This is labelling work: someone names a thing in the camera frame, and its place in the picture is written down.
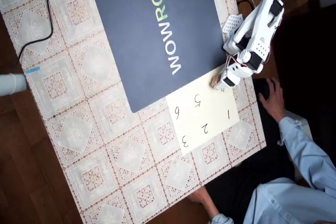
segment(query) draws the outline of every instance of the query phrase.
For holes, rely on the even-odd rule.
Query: table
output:
[[[95,0],[50,0],[55,32],[22,59],[84,223],[143,223],[266,146],[251,78],[240,122],[182,156],[165,99],[131,113]],[[215,0],[221,24],[236,0]],[[0,0],[17,52],[49,34],[45,0]],[[232,134],[246,143],[229,144]]]

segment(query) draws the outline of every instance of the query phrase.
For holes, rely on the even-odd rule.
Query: white pipe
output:
[[[0,74],[0,97],[27,89],[25,76],[21,74]]]

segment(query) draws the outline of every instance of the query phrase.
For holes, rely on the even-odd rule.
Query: blue tape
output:
[[[29,73],[32,73],[32,72],[35,72],[35,71],[39,71],[39,70],[40,70],[40,67],[31,68],[31,69],[26,70],[25,74],[29,74]]]

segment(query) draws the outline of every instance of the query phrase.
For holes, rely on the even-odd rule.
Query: dark blue board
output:
[[[225,61],[214,0],[96,0],[132,112],[159,100]],[[167,18],[158,22],[157,8]],[[163,27],[172,35],[164,42]],[[165,44],[173,41],[175,53]],[[170,42],[168,52],[174,45]],[[171,68],[169,57],[178,56]]]

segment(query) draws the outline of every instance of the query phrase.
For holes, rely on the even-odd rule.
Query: hand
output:
[[[190,199],[193,202],[201,203],[204,205],[204,202],[206,198],[209,197],[209,194],[204,186],[199,188],[198,190],[194,191],[192,194],[188,196],[188,199]]]
[[[188,196],[191,201],[201,203],[206,212],[208,213],[210,220],[212,220],[217,214],[219,214],[214,202],[212,201],[208,191],[202,186],[200,189],[194,191]]]
[[[266,78],[269,87],[269,98],[266,101],[262,94],[259,93],[259,100],[274,120],[279,123],[282,118],[285,117],[283,112],[284,107],[284,97],[282,96],[282,88],[277,79],[272,78],[272,81],[275,83],[275,90],[273,83]]]

